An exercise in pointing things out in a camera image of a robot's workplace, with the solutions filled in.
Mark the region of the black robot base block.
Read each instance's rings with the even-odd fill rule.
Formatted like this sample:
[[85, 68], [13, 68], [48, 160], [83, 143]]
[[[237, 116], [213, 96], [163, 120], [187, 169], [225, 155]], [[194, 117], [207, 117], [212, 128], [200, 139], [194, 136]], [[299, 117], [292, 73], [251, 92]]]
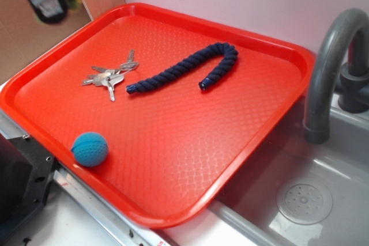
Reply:
[[46, 204], [54, 156], [33, 138], [1, 136], [1, 237]]

